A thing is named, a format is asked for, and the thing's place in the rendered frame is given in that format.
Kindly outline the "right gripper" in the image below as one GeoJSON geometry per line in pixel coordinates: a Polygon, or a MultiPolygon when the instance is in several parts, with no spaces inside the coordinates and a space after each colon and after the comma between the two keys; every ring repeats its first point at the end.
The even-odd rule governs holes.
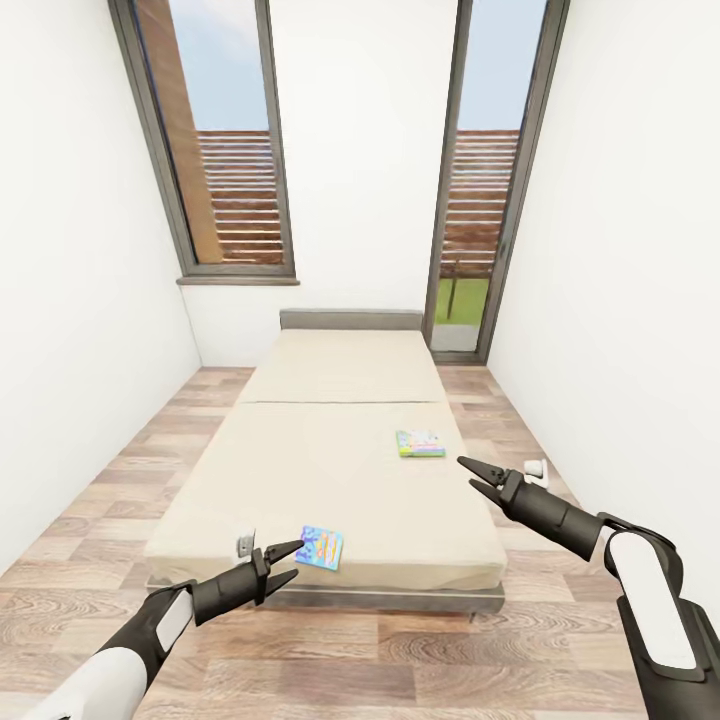
{"type": "Polygon", "coordinates": [[[457,461],[477,475],[479,480],[470,479],[469,483],[501,507],[506,518],[558,542],[560,528],[573,504],[527,483],[525,474],[518,470],[501,469],[465,456],[458,457],[457,461]]]}

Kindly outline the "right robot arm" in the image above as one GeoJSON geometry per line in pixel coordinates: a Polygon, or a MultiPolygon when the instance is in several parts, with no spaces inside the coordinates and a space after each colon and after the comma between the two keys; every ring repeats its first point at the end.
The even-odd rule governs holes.
{"type": "Polygon", "coordinates": [[[525,524],[590,562],[605,525],[615,530],[604,552],[619,578],[616,602],[650,720],[720,720],[720,637],[694,601],[680,597],[684,566],[677,546],[656,531],[607,512],[591,515],[550,494],[548,460],[524,472],[470,457],[457,461],[479,480],[469,483],[506,518],[525,524]]]}

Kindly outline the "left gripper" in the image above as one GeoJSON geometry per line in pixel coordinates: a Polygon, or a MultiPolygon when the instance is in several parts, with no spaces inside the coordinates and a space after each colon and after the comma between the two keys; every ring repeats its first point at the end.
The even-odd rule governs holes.
{"type": "Polygon", "coordinates": [[[253,549],[248,563],[216,576],[221,595],[221,615],[248,603],[263,604],[265,596],[274,594],[298,576],[299,571],[295,569],[268,578],[271,574],[271,565],[298,551],[304,545],[304,540],[300,539],[267,546],[264,554],[261,548],[253,549]]]}

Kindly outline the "board game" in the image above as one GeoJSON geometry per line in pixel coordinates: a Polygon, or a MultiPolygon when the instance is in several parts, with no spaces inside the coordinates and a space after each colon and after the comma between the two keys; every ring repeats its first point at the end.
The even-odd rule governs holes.
{"type": "Polygon", "coordinates": [[[337,570],[343,533],[305,525],[300,538],[305,545],[296,552],[296,562],[331,571],[337,570]]]}
{"type": "Polygon", "coordinates": [[[396,432],[399,455],[445,455],[440,434],[436,431],[396,432]]]}

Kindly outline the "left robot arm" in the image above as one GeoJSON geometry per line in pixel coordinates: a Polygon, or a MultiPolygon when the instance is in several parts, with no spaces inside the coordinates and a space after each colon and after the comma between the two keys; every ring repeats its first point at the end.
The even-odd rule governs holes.
{"type": "Polygon", "coordinates": [[[272,578],[271,565],[304,540],[254,550],[256,526],[239,528],[234,568],[197,583],[162,588],[74,675],[20,720],[132,720],[181,633],[248,603],[261,605],[299,571],[272,578]]]}

